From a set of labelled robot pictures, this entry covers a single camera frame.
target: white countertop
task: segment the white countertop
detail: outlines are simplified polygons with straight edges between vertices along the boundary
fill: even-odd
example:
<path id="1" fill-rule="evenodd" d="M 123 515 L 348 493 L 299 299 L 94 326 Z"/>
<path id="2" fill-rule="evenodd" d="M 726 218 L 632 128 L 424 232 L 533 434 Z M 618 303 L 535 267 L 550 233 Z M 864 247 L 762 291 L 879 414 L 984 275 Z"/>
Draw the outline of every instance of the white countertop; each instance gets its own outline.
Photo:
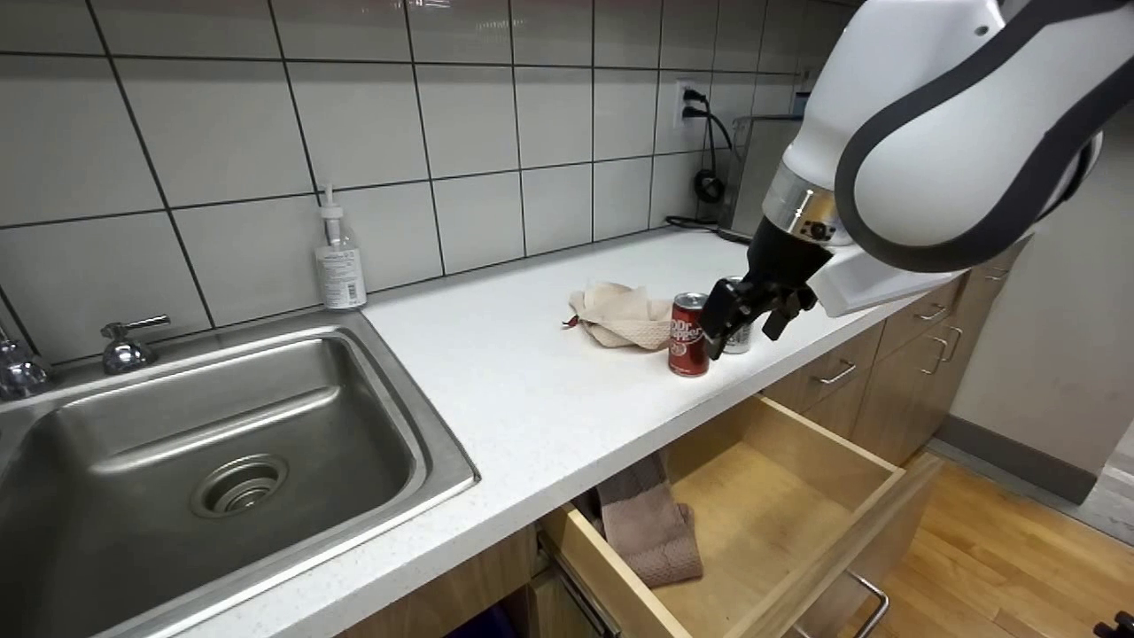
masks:
<path id="1" fill-rule="evenodd" d="M 700 378 L 672 376 L 668 355 L 565 330 L 566 299 L 587 285 L 671 299 L 737 273 L 742 244 L 654 233 L 375 299 L 369 324 L 465 444 L 479 487 L 186 633 L 343 630 L 904 304 L 812 307 Z"/>

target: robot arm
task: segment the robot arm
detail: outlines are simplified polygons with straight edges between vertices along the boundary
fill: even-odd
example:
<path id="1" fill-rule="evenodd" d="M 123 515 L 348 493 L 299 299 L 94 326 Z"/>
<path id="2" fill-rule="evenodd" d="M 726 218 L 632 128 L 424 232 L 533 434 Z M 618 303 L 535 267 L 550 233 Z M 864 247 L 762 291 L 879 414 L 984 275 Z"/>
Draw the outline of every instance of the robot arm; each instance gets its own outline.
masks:
<path id="1" fill-rule="evenodd" d="M 826 60 L 762 201 L 746 279 L 719 279 L 713 355 L 767 314 L 815 304 L 830 247 L 896 268 L 967 268 L 1010 247 L 1098 153 L 1134 99 L 1134 0 L 869 0 Z"/>

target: dish towel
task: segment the dish towel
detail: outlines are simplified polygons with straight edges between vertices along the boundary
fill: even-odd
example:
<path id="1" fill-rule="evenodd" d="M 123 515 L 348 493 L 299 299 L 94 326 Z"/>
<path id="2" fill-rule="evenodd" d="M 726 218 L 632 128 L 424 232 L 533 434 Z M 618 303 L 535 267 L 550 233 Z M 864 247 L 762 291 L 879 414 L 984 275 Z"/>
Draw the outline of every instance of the dish towel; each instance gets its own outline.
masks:
<path id="1" fill-rule="evenodd" d="M 701 579 L 701 553 L 688 508 L 671 493 L 664 456 L 646 456 L 635 469 L 600 487 L 608 542 L 654 586 Z"/>
<path id="2" fill-rule="evenodd" d="M 671 344 L 671 304 L 623 285 L 571 296 L 571 311 L 566 326 L 583 326 L 600 349 L 661 350 Z"/>

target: wooden floor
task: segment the wooden floor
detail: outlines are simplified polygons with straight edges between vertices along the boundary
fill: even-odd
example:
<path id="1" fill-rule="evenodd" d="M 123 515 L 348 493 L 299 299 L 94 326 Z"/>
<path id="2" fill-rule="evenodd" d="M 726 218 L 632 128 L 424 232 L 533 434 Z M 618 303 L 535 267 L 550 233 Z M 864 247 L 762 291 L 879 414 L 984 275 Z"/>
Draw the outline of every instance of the wooden floor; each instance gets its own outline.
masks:
<path id="1" fill-rule="evenodd" d="M 947 463 L 885 593 L 885 638 L 1091 638 L 1134 610 L 1134 551 Z"/>

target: sink basin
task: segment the sink basin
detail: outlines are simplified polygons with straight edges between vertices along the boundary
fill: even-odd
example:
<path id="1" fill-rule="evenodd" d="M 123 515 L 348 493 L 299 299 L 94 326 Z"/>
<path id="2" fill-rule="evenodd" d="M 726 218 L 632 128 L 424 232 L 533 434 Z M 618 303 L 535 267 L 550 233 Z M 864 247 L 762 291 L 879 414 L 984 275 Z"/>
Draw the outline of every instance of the sink basin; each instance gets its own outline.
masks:
<path id="1" fill-rule="evenodd" d="M 189 344 L 0 408 L 3 633 L 189 626 L 472 481 L 359 314 Z"/>

